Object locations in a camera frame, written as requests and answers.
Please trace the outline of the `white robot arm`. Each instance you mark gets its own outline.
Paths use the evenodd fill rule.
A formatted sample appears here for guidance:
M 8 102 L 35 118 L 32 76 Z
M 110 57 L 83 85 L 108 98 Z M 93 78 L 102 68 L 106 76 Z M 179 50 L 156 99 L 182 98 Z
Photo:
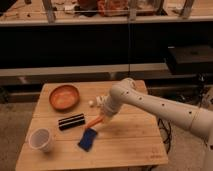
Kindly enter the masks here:
M 131 78 L 112 85 L 101 111 L 112 117 L 120 111 L 123 104 L 143 109 L 191 132 L 207 141 L 208 150 L 213 152 L 213 111 L 141 93 L 136 90 L 135 81 Z

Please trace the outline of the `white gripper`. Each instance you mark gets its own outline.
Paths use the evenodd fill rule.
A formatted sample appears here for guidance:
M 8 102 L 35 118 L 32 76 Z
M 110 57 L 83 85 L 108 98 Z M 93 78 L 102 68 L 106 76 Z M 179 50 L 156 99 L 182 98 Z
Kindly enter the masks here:
M 106 103 L 103 103 L 100 107 L 100 116 L 102 118 L 102 123 L 106 124 L 112 120 L 115 112 L 111 110 Z

